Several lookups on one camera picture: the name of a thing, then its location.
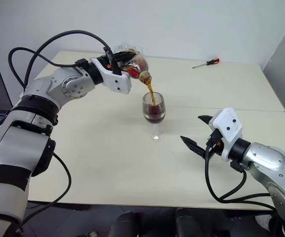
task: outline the screwdriver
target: screwdriver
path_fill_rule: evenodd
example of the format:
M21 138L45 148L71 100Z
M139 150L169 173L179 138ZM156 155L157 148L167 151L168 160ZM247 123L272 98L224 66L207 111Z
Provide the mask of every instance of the screwdriver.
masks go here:
M203 65L207 65L207 66L208 66L208 65L217 64L217 63L219 63L219 58L214 58L214 59L211 60L211 61L207 61L206 63L203 63L203 64L201 64L201 65L192 67L192 69L193 69L193 68L201 67L201 66L203 66Z

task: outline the floor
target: floor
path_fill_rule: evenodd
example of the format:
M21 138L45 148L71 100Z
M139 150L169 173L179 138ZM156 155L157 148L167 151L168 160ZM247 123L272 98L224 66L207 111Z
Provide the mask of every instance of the floor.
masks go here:
M26 216L43 207L29 202ZM230 218L219 209L189 209L197 219L205 236L214 235L217 230L229 230L231 237L269 237L253 216ZM144 229L156 235L174 237L173 207L142 207L116 205L84 205L82 210L68 209L66 206L50 207L32 218L24 226L24 237L74 237L96 231L99 237L108 236L116 218L126 211L138 212Z

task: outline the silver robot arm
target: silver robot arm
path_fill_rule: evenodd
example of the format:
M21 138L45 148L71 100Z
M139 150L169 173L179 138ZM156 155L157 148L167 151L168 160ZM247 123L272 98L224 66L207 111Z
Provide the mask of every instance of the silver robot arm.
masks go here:
M0 126L0 236L9 236L23 221L29 180L45 171L53 156L55 141L50 134L61 107L100 83L112 91L130 92L129 74L113 74L105 61L104 56L90 63L81 59L78 67L58 68L35 79Z
M216 138L209 156L220 155L236 171L248 171L269 192L285 230L285 151L250 143L242 139L242 124L233 108L218 111L214 117L199 116L210 126ZM195 153L205 157L205 150L189 138L181 137Z

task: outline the glass stem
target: glass stem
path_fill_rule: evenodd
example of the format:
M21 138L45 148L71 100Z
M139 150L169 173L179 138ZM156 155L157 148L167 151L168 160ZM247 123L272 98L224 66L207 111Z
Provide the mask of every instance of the glass stem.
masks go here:
M159 135L159 124L153 124L152 125L153 128L153 136L158 136Z

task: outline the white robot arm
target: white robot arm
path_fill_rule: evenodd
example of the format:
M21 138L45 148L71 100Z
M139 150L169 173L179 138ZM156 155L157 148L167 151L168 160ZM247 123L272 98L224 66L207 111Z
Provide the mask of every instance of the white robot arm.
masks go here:
M181 137L184 143L206 160L216 153L224 161L231 160L230 166L236 171L248 171L269 192L285 231L285 151L242 139L242 124L233 108L223 109L214 117L199 116L199 119L213 131L206 151L212 149L206 153L196 142Z
M130 60L135 53L114 56ZM112 91L130 92L129 74L110 71L107 56L92 58L90 63L81 59L76 64L33 80L0 126L0 236L9 236L23 221L30 177L45 171L53 156L55 141L50 134L61 107L100 83Z

